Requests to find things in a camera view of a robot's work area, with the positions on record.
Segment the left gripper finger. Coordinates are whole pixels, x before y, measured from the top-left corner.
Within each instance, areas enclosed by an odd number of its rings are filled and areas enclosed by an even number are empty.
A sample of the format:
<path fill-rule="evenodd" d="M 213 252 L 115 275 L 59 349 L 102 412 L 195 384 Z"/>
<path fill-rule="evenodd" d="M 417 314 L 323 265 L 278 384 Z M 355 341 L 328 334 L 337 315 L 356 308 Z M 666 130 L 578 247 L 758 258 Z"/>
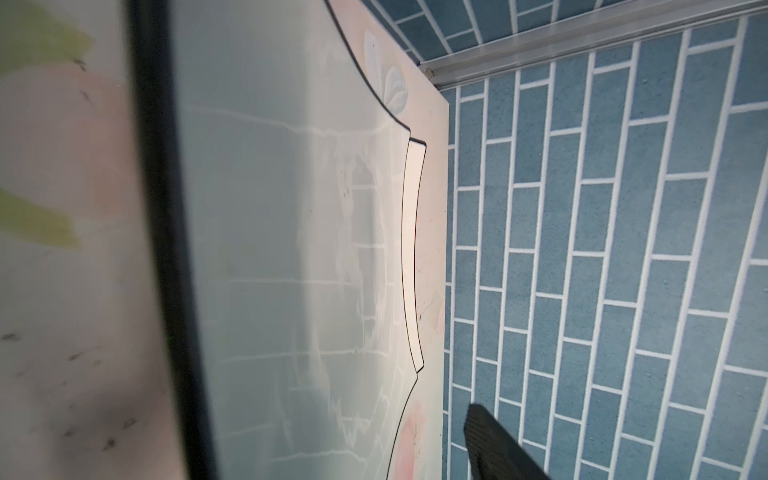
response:
<path fill-rule="evenodd" d="M 549 479 L 483 405 L 469 405 L 463 433 L 473 479 Z"/>

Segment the white square plate black rim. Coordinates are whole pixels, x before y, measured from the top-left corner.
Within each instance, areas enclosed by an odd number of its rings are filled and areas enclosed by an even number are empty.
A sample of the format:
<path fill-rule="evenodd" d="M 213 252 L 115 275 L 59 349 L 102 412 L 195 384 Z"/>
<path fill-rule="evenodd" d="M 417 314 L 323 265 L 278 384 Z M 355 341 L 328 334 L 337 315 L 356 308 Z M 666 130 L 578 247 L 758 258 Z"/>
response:
<path fill-rule="evenodd" d="M 403 173 L 401 272 L 407 338 L 416 373 L 419 373 L 424 367 L 416 300 L 416 230 L 419 190 L 425 155 L 426 145 L 410 139 Z"/>

